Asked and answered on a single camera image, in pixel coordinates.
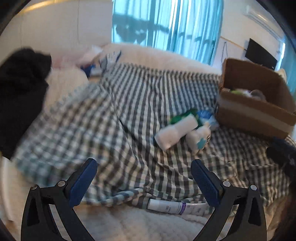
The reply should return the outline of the white fluffy blanket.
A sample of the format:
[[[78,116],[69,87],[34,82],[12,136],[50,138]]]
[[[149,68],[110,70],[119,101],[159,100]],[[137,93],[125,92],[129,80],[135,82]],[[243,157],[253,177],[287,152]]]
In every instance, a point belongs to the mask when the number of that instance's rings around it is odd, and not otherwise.
[[[104,46],[102,54],[113,51],[121,51],[117,64],[220,75],[220,70],[167,51],[137,45],[109,44]],[[88,80],[80,70],[67,70],[61,76],[53,73],[49,79],[49,97],[43,111],[62,101],[79,87],[98,82],[102,78]],[[29,185],[33,182],[23,176],[15,163],[13,167],[16,172],[13,173],[10,200],[13,202],[16,224],[19,225]],[[204,217],[148,212],[145,208],[135,206],[132,201],[105,206],[88,204],[83,200],[76,211],[96,240],[192,240],[206,222]]]

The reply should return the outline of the black garment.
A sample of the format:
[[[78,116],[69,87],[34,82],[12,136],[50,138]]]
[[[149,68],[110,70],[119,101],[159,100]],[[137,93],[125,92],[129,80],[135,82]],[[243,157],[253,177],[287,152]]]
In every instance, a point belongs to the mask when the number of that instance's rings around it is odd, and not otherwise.
[[[1,64],[1,154],[10,159],[42,110],[52,67],[49,54],[15,51]]]

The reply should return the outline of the green checkered cloth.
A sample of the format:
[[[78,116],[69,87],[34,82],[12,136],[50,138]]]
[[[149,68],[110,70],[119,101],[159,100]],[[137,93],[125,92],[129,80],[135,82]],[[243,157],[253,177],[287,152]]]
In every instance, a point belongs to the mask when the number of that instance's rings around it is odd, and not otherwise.
[[[213,111],[220,76],[117,64],[98,82],[73,91],[44,110],[28,128],[12,161],[42,187],[66,180],[88,158],[97,174],[84,201],[113,206],[132,201],[146,208],[151,198],[202,202],[191,162],[200,159],[221,180],[254,184],[264,205],[287,196],[290,180],[266,155],[268,143],[220,127],[193,154],[184,139],[167,151],[154,136],[189,109]]]

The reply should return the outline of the green snack packet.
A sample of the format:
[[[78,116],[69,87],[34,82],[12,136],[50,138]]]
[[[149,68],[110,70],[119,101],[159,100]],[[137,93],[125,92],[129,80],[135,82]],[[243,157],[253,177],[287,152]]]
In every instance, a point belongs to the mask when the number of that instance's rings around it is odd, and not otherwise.
[[[186,111],[185,113],[182,113],[182,114],[172,117],[170,120],[170,124],[174,125],[189,115],[193,115],[195,117],[195,119],[197,120],[197,122],[199,123],[198,110],[196,108],[192,108],[192,109],[189,109],[188,111]]]

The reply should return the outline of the white air conditioner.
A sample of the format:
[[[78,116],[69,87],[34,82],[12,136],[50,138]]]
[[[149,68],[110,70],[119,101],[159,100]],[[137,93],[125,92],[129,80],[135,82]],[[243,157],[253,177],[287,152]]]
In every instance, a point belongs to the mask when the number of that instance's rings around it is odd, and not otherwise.
[[[283,42],[285,34],[281,29],[280,25],[268,17],[264,16],[262,13],[256,11],[251,6],[247,5],[245,10],[245,15],[261,25],[267,32],[269,32],[275,39]]]

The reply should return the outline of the white bottle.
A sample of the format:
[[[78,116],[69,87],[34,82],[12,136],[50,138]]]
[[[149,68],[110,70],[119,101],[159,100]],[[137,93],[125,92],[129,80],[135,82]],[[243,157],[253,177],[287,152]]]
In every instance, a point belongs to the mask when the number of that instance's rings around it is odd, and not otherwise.
[[[160,129],[154,138],[158,146],[163,151],[166,151],[170,147],[177,144],[183,136],[185,136],[197,127],[198,121],[192,114],[189,114],[177,123],[173,125],[168,125]]]

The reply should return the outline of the blue window curtain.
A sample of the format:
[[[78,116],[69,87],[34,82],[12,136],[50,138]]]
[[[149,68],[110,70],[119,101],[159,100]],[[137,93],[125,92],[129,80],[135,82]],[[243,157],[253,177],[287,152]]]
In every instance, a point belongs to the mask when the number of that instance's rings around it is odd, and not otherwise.
[[[223,20],[224,2],[114,1],[114,43],[138,44],[212,65]]]

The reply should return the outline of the white cream tube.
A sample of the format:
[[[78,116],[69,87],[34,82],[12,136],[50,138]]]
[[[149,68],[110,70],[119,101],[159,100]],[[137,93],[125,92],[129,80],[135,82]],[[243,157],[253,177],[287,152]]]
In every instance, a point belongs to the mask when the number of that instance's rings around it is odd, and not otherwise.
[[[203,216],[208,204],[206,203],[185,203],[185,202],[174,202],[174,201],[163,201],[150,199],[147,204],[147,209],[178,215],[196,215]]]

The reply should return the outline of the brown cardboard box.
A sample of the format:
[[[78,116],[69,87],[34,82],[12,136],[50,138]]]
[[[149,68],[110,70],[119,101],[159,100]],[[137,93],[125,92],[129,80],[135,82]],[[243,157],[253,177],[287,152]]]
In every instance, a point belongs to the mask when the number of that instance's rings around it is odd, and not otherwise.
[[[275,71],[248,61],[223,62],[216,119],[266,138],[286,138],[295,127],[295,101]]]

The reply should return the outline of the white blue small packet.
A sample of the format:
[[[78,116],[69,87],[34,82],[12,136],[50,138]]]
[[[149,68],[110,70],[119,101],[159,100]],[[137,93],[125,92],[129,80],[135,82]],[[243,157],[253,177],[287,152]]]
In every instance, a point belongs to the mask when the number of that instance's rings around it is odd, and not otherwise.
[[[203,126],[192,130],[186,135],[186,143],[189,149],[197,154],[200,150],[203,150],[208,144],[211,137],[210,125],[208,122],[204,123]]]

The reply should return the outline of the black wall television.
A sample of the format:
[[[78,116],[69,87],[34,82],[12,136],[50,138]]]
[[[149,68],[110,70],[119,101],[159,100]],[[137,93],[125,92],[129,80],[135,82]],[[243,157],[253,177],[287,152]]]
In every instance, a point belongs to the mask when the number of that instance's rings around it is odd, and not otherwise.
[[[251,62],[275,70],[278,61],[253,39],[249,39],[245,57]]]

